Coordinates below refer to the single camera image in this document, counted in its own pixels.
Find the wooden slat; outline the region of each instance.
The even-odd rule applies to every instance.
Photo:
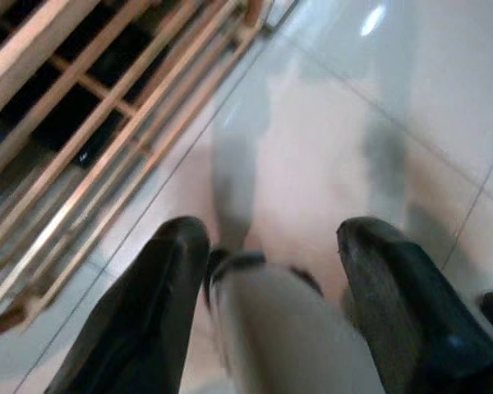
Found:
[[[25,320],[25,310],[15,308],[0,315],[0,335],[20,325]]]
[[[0,171],[5,167],[5,163],[12,159],[11,148],[20,149],[24,144],[25,138],[44,119],[51,108],[56,105],[55,99],[61,99],[64,94],[76,83],[78,75],[91,66],[94,58],[101,54],[109,43],[111,43],[119,33],[127,26],[137,15],[145,8],[149,0],[130,0],[125,7],[108,23],[107,26],[95,37],[90,45],[81,53],[64,74],[55,82],[48,92],[35,104],[28,114],[22,119],[21,123],[11,132],[11,134],[0,144]],[[55,168],[55,160],[51,162],[50,167]],[[23,218],[29,209],[36,203],[37,199],[49,188],[51,182],[55,179],[48,177],[48,169],[39,177],[31,186],[28,193],[15,206],[15,208],[6,216],[0,225],[0,248],[7,241],[9,233],[15,228],[18,221]]]
[[[10,34],[16,31],[16,28],[13,25],[4,20],[0,20],[0,27],[8,31]],[[56,53],[49,57],[48,62],[60,72],[65,72],[70,66],[70,63],[66,59],[58,56]],[[87,74],[78,75],[77,82],[80,86],[86,88],[98,99],[104,99],[109,94],[109,89],[106,86]],[[126,103],[124,100],[118,100],[115,103],[115,108],[125,117],[132,117],[137,112],[135,107]]]
[[[232,26],[227,34],[219,38],[219,41],[215,44],[210,52],[205,53],[203,58],[198,61],[190,69],[190,73],[186,79],[184,79],[180,85],[175,89],[174,97],[169,100],[166,105],[161,108],[160,115],[154,120],[152,125],[146,129],[141,140],[131,147],[130,152],[125,158],[117,165],[115,171],[104,182],[102,187],[96,192],[94,198],[87,204],[87,206],[81,211],[81,215],[71,225],[70,229],[64,236],[61,236],[57,244],[53,247],[46,259],[39,265],[35,273],[30,279],[30,284],[34,285],[38,280],[43,278],[48,273],[48,270],[54,265],[55,261],[60,257],[63,251],[68,250],[70,242],[72,242],[79,231],[89,222],[89,217],[95,208],[98,208],[99,204],[105,199],[106,195],[123,179],[123,177],[132,169],[132,166],[139,158],[142,149],[145,146],[151,144],[156,137],[159,129],[164,126],[166,121],[175,113],[175,111],[182,105],[182,102],[187,96],[194,91],[200,80],[205,76],[208,70],[214,65],[219,57],[222,55],[223,50],[230,44],[233,36],[236,32],[237,26]]]
[[[90,192],[92,185],[104,174],[113,160],[122,151],[130,138],[137,132],[138,128],[144,123],[145,119],[151,114],[157,102],[172,88],[173,83],[193,62],[196,55],[205,47],[212,37],[221,28],[223,23],[237,9],[238,0],[229,0],[226,5],[219,10],[212,20],[212,23],[197,37],[187,53],[179,60],[179,63],[170,71],[163,83],[157,87],[148,100],[142,105],[139,112],[128,122],[118,137],[106,149],[102,157],[91,169],[88,176],[77,187],[75,193],[57,212],[53,220],[44,228],[37,237],[33,245],[27,250],[25,256],[18,262],[12,272],[6,277],[0,286],[0,304],[3,297],[16,284],[21,274],[36,260],[40,251],[46,243],[50,241],[54,234],[61,231],[64,224],[74,212],[75,208],[81,203],[83,198]]]
[[[67,284],[71,275],[80,267],[82,261],[88,255],[88,253],[96,245],[98,239],[104,234],[106,228],[113,222],[113,219],[122,211],[126,203],[138,190],[141,183],[147,178],[147,176],[157,167],[160,161],[163,159],[164,155],[171,149],[173,144],[177,141],[178,137],[183,133],[183,131],[193,122],[200,110],[205,106],[208,100],[212,97],[215,90],[219,87],[224,77],[232,70],[233,66],[237,60],[242,56],[242,54],[247,50],[248,46],[251,44],[253,39],[256,37],[256,30],[253,30],[236,49],[233,57],[228,60],[228,63],[216,71],[211,77],[209,82],[206,84],[204,89],[202,89],[198,94],[196,94],[195,103],[189,114],[174,128],[174,130],[168,135],[168,137],[163,141],[160,148],[154,153],[146,165],[141,169],[136,179],[128,186],[124,195],[120,197],[114,206],[103,216],[102,221],[95,228],[93,234],[88,239],[88,241],[81,247],[81,250],[77,255],[71,260],[71,262],[66,267],[66,270],[55,280],[51,285],[49,290],[44,294],[44,296],[35,300],[32,304],[32,309],[30,309],[29,315],[23,322],[22,327],[27,329],[31,323],[44,311],[44,309],[50,305],[55,297],[62,291],[63,287]]]
[[[139,16],[148,6],[150,0],[128,0],[125,6],[106,25],[100,33],[82,51],[79,57],[67,68],[60,78],[49,88],[42,98],[22,118],[21,122],[8,134],[0,144],[0,172],[20,152],[30,138],[31,133],[53,110],[60,100],[76,84],[101,53],[121,34],[124,28]],[[21,35],[20,29],[14,38]]]
[[[0,49],[0,110],[99,0],[47,0]]]
[[[39,174],[40,168],[33,168],[29,175],[16,187],[15,191],[0,205],[0,222],[12,211],[15,204],[20,201],[22,195],[29,189]]]
[[[179,60],[179,57],[187,51],[190,47],[191,43],[194,39],[196,39],[197,35],[210,23],[212,17],[214,16],[214,9],[218,7],[222,7],[225,4],[226,0],[215,0],[210,9],[207,9],[205,14],[199,18],[196,23],[190,28],[190,30],[183,35],[176,43],[173,50],[168,54],[168,56],[164,59],[163,64],[154,72],[154,74],[150,77],[146,86],[143,90],[137,95],[135,104],[137,106],[142,105],[144,101],[151,95],[151,93],[155,90],[157,86],[163,81],[175,63]]]
[[[66,197],[71,193],[71,191],[76,187],[80,177],[81,172],[76,172],[71,175],[71,179],[59,192],[58,195],[49,201],[36,215],[36,217],[31,221],[30,225],[23,234],[19,237],[14,245],[8,250],[7,254],[0,260],[0,273],[5,267],[12,263],[13,259],[21,252],[21,250],[27,248],[29,244],[33,241],[36,235],[42,231],[44,226],[49,222],[51,217],[60,208],[60,205],[64,202]]]
[[[15,228],[18,221],[29,211],[30,207],[36,204],[48,186],[57,179],[63,169],[77,155],[81,147],[108,117],[114,104],[133,86],[155,57],[163,50],[168,41],[177,34],[196,11],[189,2],[184,4],[185,6],[180,8],[176,16],[164,27],[164,31],[151,41],[146,50],[115,84],[108,96],[86,118],[81,127],[61,148],[57,157],[48,165],[39,179],[6,217],[6,220],[0,226],[0,247],[6,242],[7,235]]]
[[[264,11],[264,7],[267,7],[266,3],[272,2],[271,0],[248,0],[245,24],[253,27],[260,24],[261,13]]]

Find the white tile floor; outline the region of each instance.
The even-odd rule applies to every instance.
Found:
[[[335,231],[368,213],[420,242],[464,297],[493,289],[493,0],[301,0],[66,294],[23,337],[0,339],[0,394],[44,390],[168,218],[196,215],[215,242],[307,267],[336,303],[347,284]],[[229,392],[212,336],[198,305],[182,392]]]

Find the floor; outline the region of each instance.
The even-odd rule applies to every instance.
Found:
[[[180,214],[215,243],[306,267],[336,304],[335,232],[404,229],[466,300],[493,289],[493,0],[301,0],[259,39],[25,334],[0,338],[0,394],[42,392],[96,300]],[[229,392],[197,306],[182,393]]]

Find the wooden crib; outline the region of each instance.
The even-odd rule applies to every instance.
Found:
[[[61,293],[248,49],[271,1],[46,0],[22,19],[26,3],[0,0],[0,334],[27,328]],[[62,48],[99,7],[109,7],[110,17],[67,56]],[[106,85],[91,70],[130,25],[149,37]],[[44,67],[52,83],[42,89],[34,78],[46,80]],[[28,87],[39,96],[24,108]],[[40,148],[34,136],[53,144],[60,132],[55,113],[69,112],[62,103],[77,89],[94,106],[60,145]],[[111,134],[92,150],[107,121]],[[41,133],[44,127],[49,131]],[[88,158],[93,151],[95,160]],[[100,207],[94,228],[70,254]]]

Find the tile grout line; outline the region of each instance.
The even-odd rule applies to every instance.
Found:
[[[460,226],[460,228],[458,229],[457,235],[454,238],[453,247],[451,248],[451,251],[448,253],[447,258],[445,259],[444,264],[442,265],[441,271],[445,270],[445,268],[447,267],[447,264],[451,260],[451,256],[453,255],[454,251],[456,250],[456,248],[458,246],[458,240],[460,239],[460,236],[462,235],[463,230],[466,227],[466,224],[468,222],[469,217],[471,216],[473,210],[477,206],[477,202],[480,199],[481,195],[485,194],[484,189],[486,188],[486,184],[489,181],[492,173],[493,173],[493,163],[490,165],[489,171],[487,172],[486,178],[482,182],[482,185],[478,188],[477,195],[475,196],[475,199],[473,200],[473,202],[471,204],[471,208],[469,209],[468,214],[466,215],[465,219],[462,222],[462,226]]]
[[[491,202],[493,203],[493,195],[489,190],[484,190],[484,195],[487,199],[491,200]]]
[[[39,364],[39,362],[44,358],[44,356],[48,352],[49,348],[54,343],[55,339],[57,339],[58,334],[60,334],[60,332],[64,329],[64,327],[66,326],[67,322],[69,322],[69,319],[71,318],[71,316],[76,312],[76,310],[79,308],[79,306],[81,305],[81,303],[84,300],[84,298],[86,298],[88,296],[88,294],[90,293],[90,291],[93,288],[93,286],[95,285],[95,283],[97,283],[97,281],[99,280],[99,278],[102,276],[103,271],[98,266],[96,266],[96,265],[94,265],[94,267],[98,271],[97,272],[97,276],[94,278],[94,280],[88,286],[88,288],[84,291],[84,294],[81,296],[81,298],[79,298],[79,300],[75,303],[75,305],[71,309],[71,312],[66,316],[66,318],[62,322],[61,326],[53,334],[53,336],[49,340],[49,342],[46,345],[46,347],[42,350],[42,352],[40,353],[39,357],[37,357],[37,359],[35,360],[35,362],[33,363],[33,365],[30,366],[30,368],[28,369],[27,373],[24,375],[24,377],[22,378],[22,380],[20,380],[20,382],[18,383],[18,385],[16,385],[16,388],[13,391],[12,394],[16,394],[18,392],[18,390],[20,390],[22,384],[24,384],[25,380],[31,375],[31,372],[33,372],[33,370],[36,368],[36,366]]]
[[[430,142],[424,140],[419,135],[416,135],[415,133],[413,133],[406,124],[404,124],[402,121],[395,118],[394,116],[390,115],[385,108],[382,108],[380,103],[377,103],[374,98],[367,97],[367,95],[364,92],[362,92],[358,87],[351,84],[348,81],[348,77],[346,75],[340,74],[337,71],[332,70],[330,68],[330,66],[325,64],[321,59],[319,59],[315,53],[313,53],[310,49],[302,46],[302,44],[299,43],[298,41],[295,41],[294,39],[291,39],[284,34],[280,35],[279,37],[281,40],[285,41],[287,44],[293,46],[295,49],[297,49],[300,52],[302,52],[303,54],[307,55],[310,58],[310,60],[312,60],[317,66],[319,66],[324,71],[326,71],[327,73],[332,75],[336,80],[338,80],[338,82],[341,85],[345,86],[346,89],[349,89],[350,91],[352,91],[357,97],[359,97],[365,103],[367,103],[368,105],[373,107],[376,111],[378,111],[386,119],[393,122],[396,126],[398,126],[401,129],[401,131],[405,135],[408,135],[410,138],[412,138],[414,141],[416,141],[425,150],[428,150],[429,152],[434,154],[440,161],[442,161],[446,166],[448,166],[451,169],[453,169],[454,171],[456,171],[469,184],[471,184],[472,186],[475,186],[475,187],[481,186],[481,184],[479,184],[479,182],[475,181],[462,168],[458,167],[455,163],[453,163],[450,159],[448,159],[445,156],[445,153],[440,148],[438,148],[437,146],[434,146]]]
[[[24,375],[24,377],[22,378],[22,380],[18,383],[18,385],[16,386],[16,388],[12,392],[12,394],[16,394],[18,392],[18,390],[20,390],[22,384],[24,384],[25,380],[30,376],[31,372],[33,372],[33,370],[36,368],[36,366],[39,364],[39,362],[46,355],[46,353],[49,350],[49,347],[51,347],[51,345],[53,344],[53,342],[57,338],[58,334],[64,329],[64,327],[66,326],[66,324],[69,322],[71,316],[76,312],[76,310],[78,309],[78,307],[82,303],[82,301],[88,296],[88,294],[90,293],[90,291],[93,288],[94,284],[99,280],[99,278],[103,274],[105,274],[107,276],[110,276],[111,278],[117,279],[117,277],[115,275],[113,275],[110,271],[107,271],[106,270],[106,267],[109,266],[109,264],[111,263],[113,257],[122,248],[124,242],[127,240],[127,238],[129,237],[129,235],[131,234],[131,232],[139,224],[139,222],[141,221],[141,219],[144,217],[145,213],[148,211],[148,209],[150,208],[150,206],[152,205],[152,203],[157,199],[157,197],[159,196],[159,194],[161,193],[161,191],[164,189],[164,187],[167,185],[167,183],[170,181],[170,179],[175,174],[175,172],[177,171],[177,169],[181,166],[181,163],[184,161],[184,159],[187,157],[187,155],[193,150],[193,148],[196,145],[196,143],[200,140],[201,136],[207,131],[208,127],[214,121],[214,119],[217,117],[217,115],[219,114],[219,112],[221,111],[221,109],[223,109],[225,103],[230,99],[230,96],[236,91],[236,89],[239,86],[239,84],[241,84],[241,82],[244,81],[244,79],[246,78],[246,76],[248,74],[248,71],[250,71],[251,68],[256,64],[256,62],[259,59],[260,55],[266,50],[267,46],[268,45],[265,43],[264,47],[259,51],[259,53],[256,54],[256,56],[254,57],[254,59],[252,60],[252,62],[249,65],[247,65],[245,72],[238,78],[237,82],[233,85],[233,87],[230,89],[230,91],[225,95],[223,102],[216,108],[216,110],[214,111],[214,114],[206,122],[205,126],[202,127],[202,131],[199,133],[199,135],[197,135],[196,139],[190,145],[190,147],[188,148],[188,150],[182,155],[181,160],[179,160],[179,162],[176,164],[176,166],[174,167],[174,169],[172,170],[172,172],[170,173],[170,175],[166,178],[166,180],[161,185],[161,187],[159,188],[159,190],[157,191],[157,193],[151,199],[150,203],[145,207],[143,213],[137,218],[135,224],[130,228],[130,230],[128,231],[128,233],[124,236],[124,238],[120,242],[119,246],[113,251],[112,255],[108,259],[108,262],[103,267],[99,267],[99,265],[97,265],[96,263],[93,263],[93,262],[91,263],[91,265],[93,265],[94,268],[96,268],[99,271],[97,273],[97,276],[94,278],[94,280],[92,281],[92,283],[90,284],[90,286],[85,290],[85,292],[82,295],[82,297],[76,302],[76,304],[73,307],[73,309],[71,310],[71,312],[64,319],[64,321],[61,324],[60,328],[51,337],[51,339],[49,340],[49,342],[46,345],[46,347],[42,350],[40,356],[36,359],[36,361],[28,369],[27,373]]]
[[[465,181],[467,181],[469,184],[472,186],[475,186],[478,189],[477,194],[475,195],[475,198],[473,199],[472,206],[468,210],[468,213],[466,214],[466,217],[463,220],[462,225],[458,229],[457,235],[454,240],[454,244],[451,248],[451,251],[449,252],[448,256],[445,259],[445,262],[442,266],[442,270],[445,269],[447,266],[447,263],[449,262],[449,259],[451,258],[451,255],[455,251],[457,245],[458,245],[458,239],[462,235],[463,229],[466,226],[466,222],[468,221],[472,211],[474,210],[478,199],[482,194],[485,194],[487,198],[493,200],[493,196],[486,191],[486,183],[488,182],[491,173],[493,172],[493,163],[490,165],[487,171],[487,175],[485,176],[484,180],[481,182],[479,185],[477,181],[472,179],[462,168],[458,167],[455,165],[453,162],[451,162],[444,154],[444,152],[439,149],[436,146],[433,146],[431,143],[425,141],[423,138],[419,137],[418,135],[412,133],[407,125],[405,125],[402,121],[399,119],[396,119],[395,117],[389,115],[386,109],[382,108],[379,103],[377,103],[373,98],[367,97],[366,94],[360,89],[358,89],[356,86],[351,84],[348,81],[348,78],[346,75],[339,74],[338,72],[332,70],[329,65],[325,64],[321,59],[318,58],[318,56],[313,53],[310,49],[304,47],[301,43],[299,43],[298,40],[295,40],[291,37],[288,37],[285,34],[281,34],[280,39],[286,42],[288,45],[293,46],[295,49],[298,51],[306,54],[317,66],[322,68],[324,71],[327,73],[331,74],[336,80],[338,80],[339,83],[342,85],[346,86],[349,90],[351,90],[356,96],[358,96],[360,99],[362,99],[365,103],[369,104],[372,106],[375,110],[377,110],[379,113],[381,113],[384,117],[392,121],[394,124],[399,126],[403,133],[408,135],[410,138],[413,138],[414,141],[416,141],[419,145],[421,145],[424,149],[428,150],[430,153],[434,154],[439,160],[443,162],[446,166],[450,167],[454,171],[456,171]]]

